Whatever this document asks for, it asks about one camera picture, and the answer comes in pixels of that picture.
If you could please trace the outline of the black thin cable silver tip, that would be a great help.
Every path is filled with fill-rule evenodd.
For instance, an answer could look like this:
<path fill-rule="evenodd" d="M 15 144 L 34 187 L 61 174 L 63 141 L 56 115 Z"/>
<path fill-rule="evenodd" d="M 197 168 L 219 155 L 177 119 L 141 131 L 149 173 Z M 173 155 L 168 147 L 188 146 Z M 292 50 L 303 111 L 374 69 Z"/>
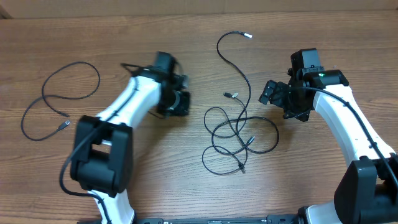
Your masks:
<path fill-rule="evenodd" d="M 247 107 L 248 107 L 248 105 L 249 105 L 249 103 L 250 103 L 251 96 L 252 96 L 252 88 L 251 88 L 251 84 L 250 84 L 250 82 L 249 82 L 247 76 L 243 73 L 243 71 L 242 71 L 236 64 L 234 64 L 233 62 L 231 62 L 230 60 L 228 60 L 227 58 L 225 58 L 225 57 L 222 55 L 222 53 L 220 52 L 220 42 L 221 42 L 221 40 L 222 40 L 224 37 L 226 37 L 227 35 L 232 35 L 232 34 L 237 34 L 237 35 L 243 36 L 243 37 L 248 38 L 248 39 L 251 39 L 251 38 L 252 38 L 252 35 L 249 34 L 249 33 L 247 33 L 247 32 L 242 32 L 242 31 L 238 31 L 238 30 L 232 30 L 232 31 L 229 31 L 229 32 L 224 33 L 224 34 L 218 39 L 218 41 L 217 41 L 217 43 L 216 43 L 216 51 L 217 51 L 218 56 L 219 56 L 224 62 L 226 62 L 227 64 L 229 64 L 230 66 L 232 66 L 232 67 L 244 78 L 244 80 L 245 80 L 245 82 L 246 82 L 246 84 L 247 84 L 247 86 L 248 86 L 248 91 L 249 91 L 248 100 L 247 100 L 247 102 L 244 104 L 243 110 L 242 110 L 242 112 L 241 112 L 241 113 L 239 114 L 239 116 L 238 116 L 238 119 L 237 119 L 237 125 L 238 125 L 239 120 L 242 118 L 243 114 L 247 111 Z"/>

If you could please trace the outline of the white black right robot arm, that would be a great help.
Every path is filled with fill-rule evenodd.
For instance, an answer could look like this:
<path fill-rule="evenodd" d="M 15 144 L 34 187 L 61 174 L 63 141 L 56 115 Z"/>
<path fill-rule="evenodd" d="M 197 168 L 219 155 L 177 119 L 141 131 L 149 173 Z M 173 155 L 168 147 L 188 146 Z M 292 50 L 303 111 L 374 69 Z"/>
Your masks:
<path fill-rule="evenodd" d="M 392 223 L 397 221 L 397 154 L 371 126 L 340 70 L 325 70 L 318 50 L 290 56 L 288 83 L 269 80 L 259 101 L 302 122 L 316 111 L 330 128 L 347 170 L 333 200 L 302 207 L 296 223 Z"/>

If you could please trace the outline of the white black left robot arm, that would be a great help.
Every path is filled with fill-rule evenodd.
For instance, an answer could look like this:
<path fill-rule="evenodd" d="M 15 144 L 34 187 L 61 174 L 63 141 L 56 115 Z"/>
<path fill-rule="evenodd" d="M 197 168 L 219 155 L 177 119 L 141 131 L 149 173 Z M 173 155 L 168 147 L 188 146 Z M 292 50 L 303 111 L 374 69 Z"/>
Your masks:
<path fill-rule="evenodd" d="M 127 187 L 132 176 L 133 131 L 155 108 L 161 117 L 189 113 L 188 77 L 175 73 L 177 59 L 158 52 L 153 65 L 124 64 L 130 73 L 123 92 L 96 116 L 82 116 L 74 147 L 64 166 L 84 190 L 77 196 L 95 200 L 97 223 L 133 223 Z"/>

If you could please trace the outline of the brown cardboard backdrop panel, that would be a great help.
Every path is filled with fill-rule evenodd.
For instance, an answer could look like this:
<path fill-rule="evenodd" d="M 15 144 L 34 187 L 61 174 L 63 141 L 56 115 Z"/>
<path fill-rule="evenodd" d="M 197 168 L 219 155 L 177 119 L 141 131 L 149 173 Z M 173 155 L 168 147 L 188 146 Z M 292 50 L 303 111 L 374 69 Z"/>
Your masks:
<path fill-rule="evenodd" d="M 1 0 L 1 18 L 395 10 L 397 0 Z"/>

